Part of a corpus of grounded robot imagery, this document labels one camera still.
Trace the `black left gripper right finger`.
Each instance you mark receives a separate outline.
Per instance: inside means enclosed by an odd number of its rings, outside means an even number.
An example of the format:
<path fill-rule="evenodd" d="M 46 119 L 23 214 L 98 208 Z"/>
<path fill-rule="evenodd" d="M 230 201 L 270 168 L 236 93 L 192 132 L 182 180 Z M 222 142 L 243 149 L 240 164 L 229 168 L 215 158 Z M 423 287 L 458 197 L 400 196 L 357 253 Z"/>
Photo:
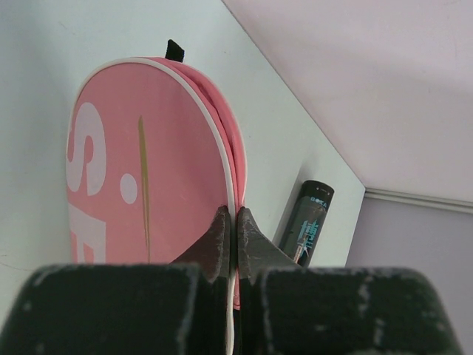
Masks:
<path fill-rule="evenodd" d="M 438 293 L 410 268 L 302 268 L 236 219 L 238 354 L 458 354 Z"/>

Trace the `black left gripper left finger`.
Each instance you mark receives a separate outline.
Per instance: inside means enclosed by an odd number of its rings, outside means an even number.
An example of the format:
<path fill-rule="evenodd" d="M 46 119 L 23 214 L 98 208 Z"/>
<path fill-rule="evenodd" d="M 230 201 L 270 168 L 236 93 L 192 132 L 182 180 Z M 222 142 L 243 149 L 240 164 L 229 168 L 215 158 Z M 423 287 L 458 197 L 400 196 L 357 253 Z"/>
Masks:
<path fill-rule="evenodd" d="M 9 354 L 230 354 L 231 217 L 169 264 L 35 271 L 7 317 Z"/>

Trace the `black shuttlecock tube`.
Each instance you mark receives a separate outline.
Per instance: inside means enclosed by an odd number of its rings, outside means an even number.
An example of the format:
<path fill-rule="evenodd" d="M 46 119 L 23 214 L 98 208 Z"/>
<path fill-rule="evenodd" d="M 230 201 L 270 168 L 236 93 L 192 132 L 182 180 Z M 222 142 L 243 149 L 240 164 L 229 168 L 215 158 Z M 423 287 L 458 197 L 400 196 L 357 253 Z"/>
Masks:
<path fill-rule="evenodd" d="M 301 267 L 310 265 L 335 190 L 325 183 L 306 180 L 298 193 L 279 248 Z"/>

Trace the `pink racket cover bag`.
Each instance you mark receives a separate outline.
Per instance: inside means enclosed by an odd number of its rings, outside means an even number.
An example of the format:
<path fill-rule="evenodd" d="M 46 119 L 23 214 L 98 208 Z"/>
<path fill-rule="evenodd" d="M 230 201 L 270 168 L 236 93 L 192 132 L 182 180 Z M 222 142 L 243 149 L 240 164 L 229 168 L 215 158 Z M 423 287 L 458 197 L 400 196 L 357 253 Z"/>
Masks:
<path fill-rule="evenodd" d="M 72 250 L 79 264 L 169 264 L 226 207 L 233 351 L 231 239 L 245 152 L 221 92 L 183 59 L 170 41 L 162 58 L 114 61 L 82 84 L 66 154 Z"/>

